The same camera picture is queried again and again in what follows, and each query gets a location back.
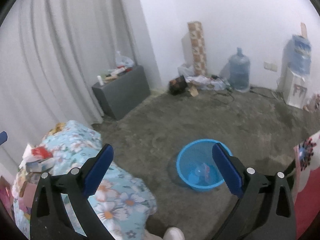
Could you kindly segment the grey storage box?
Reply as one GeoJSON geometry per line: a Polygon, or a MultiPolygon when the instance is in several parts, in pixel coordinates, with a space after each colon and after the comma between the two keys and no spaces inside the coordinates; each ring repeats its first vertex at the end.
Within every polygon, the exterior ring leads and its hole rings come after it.
{"type": "Polygon", "coordinates": [[[115,120],[122,119],[151,95],[142,66],[102,86],[96,83],[92,90],[103,112],[115,120]]]}

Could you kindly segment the blue bottle on dispenser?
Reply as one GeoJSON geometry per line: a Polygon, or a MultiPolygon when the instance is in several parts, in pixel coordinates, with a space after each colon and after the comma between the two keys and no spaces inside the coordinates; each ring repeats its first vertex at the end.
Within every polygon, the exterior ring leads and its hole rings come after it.
{"type": "Polygon", "coordinates": [[[287,62],[289,69],[297,75],[310,74],[311,68],[311,43],[300,35],[292,35],[288,42],[287,62]]]}

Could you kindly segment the blue plastic waste basket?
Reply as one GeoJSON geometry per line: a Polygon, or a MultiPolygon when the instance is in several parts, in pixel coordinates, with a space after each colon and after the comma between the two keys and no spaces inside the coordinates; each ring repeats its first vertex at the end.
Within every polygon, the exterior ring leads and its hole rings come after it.
{"type": "Polygon", "coordinates": [[[210,191],[225,182],[212,157],[212,148],[217,143],[214,139],[195,140],[178,154],[178,175],[197,192],[210,191]]]}

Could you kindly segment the white curtain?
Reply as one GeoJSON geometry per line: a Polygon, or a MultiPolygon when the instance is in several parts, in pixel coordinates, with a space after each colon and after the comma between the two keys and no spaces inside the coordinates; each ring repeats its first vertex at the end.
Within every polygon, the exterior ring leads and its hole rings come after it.
{"type": "Polygon", "coordinates": [[[27,143],[58,122],[102,121],[92,92],[115,54],[162,81],[140,0],[16,0],[1,25],[1,164],[15,170],[27,143]]]}

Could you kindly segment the patterned rolled mat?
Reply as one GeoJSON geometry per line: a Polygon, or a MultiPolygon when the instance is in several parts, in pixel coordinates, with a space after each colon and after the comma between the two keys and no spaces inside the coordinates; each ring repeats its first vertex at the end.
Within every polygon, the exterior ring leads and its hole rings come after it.
{"type": "Polygon", "coordinates": [[[196,75],[207,75],[207,55],[204,42],[202,23],[188,22],[188,30],[196,75]]]}

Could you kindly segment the white water dispenser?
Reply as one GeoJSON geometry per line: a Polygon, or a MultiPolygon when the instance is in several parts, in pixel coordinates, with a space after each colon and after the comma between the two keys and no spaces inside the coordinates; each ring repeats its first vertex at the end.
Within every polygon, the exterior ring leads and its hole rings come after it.
{"type": "Polygon", "coordinates": [[[302,109],[306,101],[309,83],[310,75],[300,75],[286,67],[284,74],[280,76],[278,90],[287,105],[302,109]]]}

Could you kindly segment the clear plastic bag on box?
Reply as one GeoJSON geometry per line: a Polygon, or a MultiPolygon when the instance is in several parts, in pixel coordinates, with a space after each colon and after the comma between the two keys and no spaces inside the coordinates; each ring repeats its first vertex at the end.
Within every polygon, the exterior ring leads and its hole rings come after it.
{"type": "Polygon", "coordinates": [[[116,51],[116,65],[118,68],[132,68],[135,63],[127,56],[123,56],[120,51],[116,51]]]}

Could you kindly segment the floral blue table cloth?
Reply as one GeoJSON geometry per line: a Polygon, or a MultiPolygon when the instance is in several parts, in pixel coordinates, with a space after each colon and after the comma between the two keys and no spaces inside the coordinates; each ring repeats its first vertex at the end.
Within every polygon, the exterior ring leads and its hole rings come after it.
{"type": "MultiPolygon", "coordinates": [[[[56,176],[81,167],[102,148],[100,133],[70,120],[58,132],[48,132],[41,146],[51,152],[56,176]]],[[[95,195],[88,199],[95,213],[115,239],[145,239],[146,221],[157,211],[154,195],[144,181],[111,163],[95,195]]]]}

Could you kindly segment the red floral cloth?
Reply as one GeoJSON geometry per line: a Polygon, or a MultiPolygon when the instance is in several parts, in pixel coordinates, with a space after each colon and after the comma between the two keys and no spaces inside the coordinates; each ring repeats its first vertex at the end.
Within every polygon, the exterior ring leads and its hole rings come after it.
{"type": "Polygon", "coordinates": [[[319,213],[319,132],[305,139],[294,150],[296,175],[292,196],[299,238],[319,213]]]}

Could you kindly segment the white bottle on box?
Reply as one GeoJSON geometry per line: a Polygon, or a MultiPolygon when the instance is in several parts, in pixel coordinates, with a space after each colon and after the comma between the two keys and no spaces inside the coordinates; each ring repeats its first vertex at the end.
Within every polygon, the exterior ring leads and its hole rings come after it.
{"type": "Polygon", "coordinates": [[[97,76],[97,79],[98,79],[98,81],[99,81],[99,84],[100,84],[101,86],[103,86],[103,85],[104,85],[104,81],[103,81],[102,77],[101,77],[100,75],[98,75],[98,76],[97,76]]]}

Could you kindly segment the white shoe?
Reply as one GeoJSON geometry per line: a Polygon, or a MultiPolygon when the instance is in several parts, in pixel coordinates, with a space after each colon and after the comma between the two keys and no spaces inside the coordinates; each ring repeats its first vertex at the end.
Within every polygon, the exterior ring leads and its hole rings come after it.
{"type": "Polygon", "coordinates": [[[185,240],[185,236],[179,228],[170,227],[164,233],[163,240],[185,240]]]}

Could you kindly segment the blue water jug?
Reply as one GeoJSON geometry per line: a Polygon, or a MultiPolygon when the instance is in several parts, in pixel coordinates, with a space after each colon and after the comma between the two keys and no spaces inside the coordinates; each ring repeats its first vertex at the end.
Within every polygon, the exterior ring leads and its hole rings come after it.
{"type": "Polygon", "coordinates": [[[249,91],[250,60],[240,47],[229,58],[229,84],[234,90],[245,93],[249,91]]]}

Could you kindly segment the white wall socket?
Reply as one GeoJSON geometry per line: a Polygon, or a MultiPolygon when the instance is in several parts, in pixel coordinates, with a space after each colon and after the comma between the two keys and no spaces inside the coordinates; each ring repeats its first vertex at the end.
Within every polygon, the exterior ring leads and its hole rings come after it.
{"type": "Polygon", "coordinates": [[[277,72],[278,71],[278,66],[274,63],[269,63],[269,62],[264,62],[264,68],[266,70],[270,70],[272,72],[277,72]]]}

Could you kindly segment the white cardboard box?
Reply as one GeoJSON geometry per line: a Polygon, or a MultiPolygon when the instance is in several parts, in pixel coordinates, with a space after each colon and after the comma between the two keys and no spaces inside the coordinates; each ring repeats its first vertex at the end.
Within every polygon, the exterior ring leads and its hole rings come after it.
{"type": "Polygon", "coordinates": [[[37,161],[28,162],[25,164],[25,169],[28,173],[35,172],[35,173],[42,173],[51,169],[55,164],[54,158],[46,158],[46,159],[39,159],[37,161]]]}

